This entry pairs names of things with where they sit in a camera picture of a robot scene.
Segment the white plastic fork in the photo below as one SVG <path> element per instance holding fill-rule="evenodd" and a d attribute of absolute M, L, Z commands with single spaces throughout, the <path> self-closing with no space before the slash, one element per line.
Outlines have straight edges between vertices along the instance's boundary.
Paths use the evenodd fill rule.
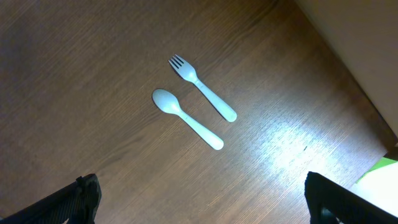
<path fill-rule="evenodd" d="M 214 106 L 225 120 L 232 123 L 237 119 L 237 113 L 224 100 L 210 90 L 198 77 L 196 70 L 186 60 L 178 55 L 173 55 L 169 60 L 171 67 L 184 80 L 195 85 L 205 98 Z"/>

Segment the white plastic spoon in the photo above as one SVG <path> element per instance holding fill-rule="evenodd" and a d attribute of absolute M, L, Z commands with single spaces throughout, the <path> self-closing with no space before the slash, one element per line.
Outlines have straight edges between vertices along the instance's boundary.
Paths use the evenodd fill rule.
<path fill-rule="evenodd" d="M 174 114 L 186 122 L 214 150 L 221 150 L 224 142 L 216 134 L 204 127 L 198 121 L 186 114 L 181 109 L 178 99 L 170 92 L 163 89 L 156 89 L 152 94 L 156 106 L 164 113 Z"/>

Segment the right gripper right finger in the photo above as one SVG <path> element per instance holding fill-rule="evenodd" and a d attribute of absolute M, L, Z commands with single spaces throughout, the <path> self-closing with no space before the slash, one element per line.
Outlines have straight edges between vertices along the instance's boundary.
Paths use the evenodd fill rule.
<path fill-rule="evenodd" d="M 305 179 L 310 224 L 397 223 L 397 217 L 316 172 Z"/>

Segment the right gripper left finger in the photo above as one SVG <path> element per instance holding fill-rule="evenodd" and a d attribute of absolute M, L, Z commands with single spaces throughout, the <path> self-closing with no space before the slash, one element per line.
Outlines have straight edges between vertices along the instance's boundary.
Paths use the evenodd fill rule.
<path fill-rule="evenodd" d="M 1 220 L 2 224 L 93 224 L 101 201 L 96 174 L 78 177 L 70 185 Z"/>

